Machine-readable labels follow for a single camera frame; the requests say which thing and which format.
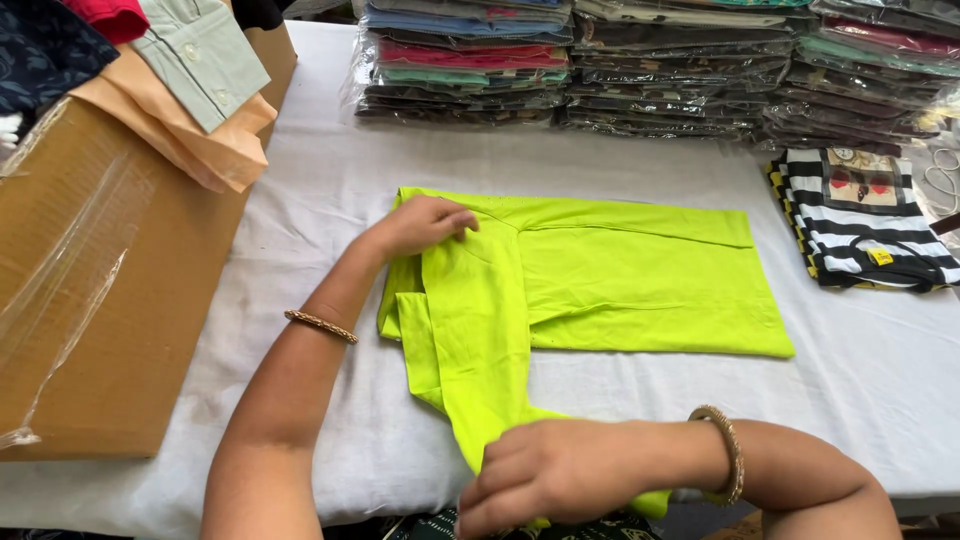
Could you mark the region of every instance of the table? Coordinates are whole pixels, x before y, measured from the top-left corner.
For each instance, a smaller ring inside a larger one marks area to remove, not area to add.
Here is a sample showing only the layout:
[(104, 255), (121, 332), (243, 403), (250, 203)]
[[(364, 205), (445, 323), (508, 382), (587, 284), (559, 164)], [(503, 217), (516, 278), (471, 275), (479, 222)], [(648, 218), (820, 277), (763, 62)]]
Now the table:
[[(758, 157), (708, 141), (541, 131), (358, 130), (337, 91), (354, 29), (290, 22), (300, 61), (173, 419), (155, 459), (0, 464), (0, 527), (196, 537), (204, 481), (260, 358), (348, 243), (401, 185), (743, 209), (797, 348), (790, 361), (538, 351), (534, 405), (595, 419), (679, 420), (701, 403), (837, 445), (901, 498), (960, 496), (960, 302), (822, 289), (806, 274)], [(398, 343), (378, 338), (374, 286), (314, 458), (326, 525), (436, 510), (470, 472), (448, 422), (409, 395)]]

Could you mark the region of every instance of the gold bangle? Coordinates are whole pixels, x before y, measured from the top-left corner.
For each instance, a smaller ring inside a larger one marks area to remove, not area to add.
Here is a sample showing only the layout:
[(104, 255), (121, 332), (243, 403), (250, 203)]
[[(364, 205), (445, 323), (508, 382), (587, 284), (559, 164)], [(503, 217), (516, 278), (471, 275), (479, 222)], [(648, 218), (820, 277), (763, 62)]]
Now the gold bangle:
[(357, 341), (358, 341), (357, 336), (338, 327), (335, 324), (326, 322), (324, 319), (319, 319), (317, 317), (314, 317), (313, 315), (309, 315), (307, 313), (304, 313), (302, 311), (297, 311), (295, 309), (287, 309), (286, 311), (283, 312), (283, 314), (286, 315), (287, 318), (290, 319), (291, 321), (300, 320), (300, 321), (303, 321), (304, 323), (308, 323), (315, 327), (320, 327), (326, 331), (335, 333), (340, 337), (343, 337), (350, 345), (357, 344)]
[(727, 415), (713, 405), (700, 405), (696, 410), (690, 413), (688, 421), (710, 420), (714, 426), (723, 433), (724, 442), (727, 444), (727, 453), (730, 455), (730, 482), (723, 494), (714, 494), (704, 492), (704, 497), (708, 501), (718, 506), (732, 506), (740, 500), (740, 494), (743, 493), (743, 453), (740, 452), (740, 443), (736, 441), (736, 432), (733, 431), (733, 423), (727, 418)]

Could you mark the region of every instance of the stack of packaged clothes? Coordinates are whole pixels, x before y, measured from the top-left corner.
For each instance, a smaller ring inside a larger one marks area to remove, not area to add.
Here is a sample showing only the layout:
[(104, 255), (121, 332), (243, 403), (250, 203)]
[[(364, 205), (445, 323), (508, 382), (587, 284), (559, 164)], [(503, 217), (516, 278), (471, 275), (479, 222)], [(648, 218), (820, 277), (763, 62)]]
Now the stack of packaged clothes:
[(936, 136), (927, 110), (960, 111), (955, 0), (813, 0), (810, 8), (823, 19), (797, 43), (779, 100), (764, 113), (766, 143), (896, 155), (895, 145)]
[(363, 118), (548, 127), (570, 81), (570, 0), (368, 0)]
[(576, 0), (565, 128), (740, 140), (790, 66), (806, 0)]
[(960, 284), (960, 262), (917, 205), (910, 161), (848, 148), (789, 149), (767, 172), (820, 285), (926, 292)]

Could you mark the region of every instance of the yellow tag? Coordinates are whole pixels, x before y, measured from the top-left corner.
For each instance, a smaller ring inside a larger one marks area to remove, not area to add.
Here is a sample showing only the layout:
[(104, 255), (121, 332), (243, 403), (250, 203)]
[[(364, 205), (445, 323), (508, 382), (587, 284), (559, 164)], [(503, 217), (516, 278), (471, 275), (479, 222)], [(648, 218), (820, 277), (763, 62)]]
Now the yellow tag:
[(874, 260), (874, 263), (877, 266), (883, 266), (884, 264), (890, 264), (894, 261), (894, 258), (887, 253), (887, 250), (883, 248), (867, 248), (867, 253), (870, 254), (870, 258)]

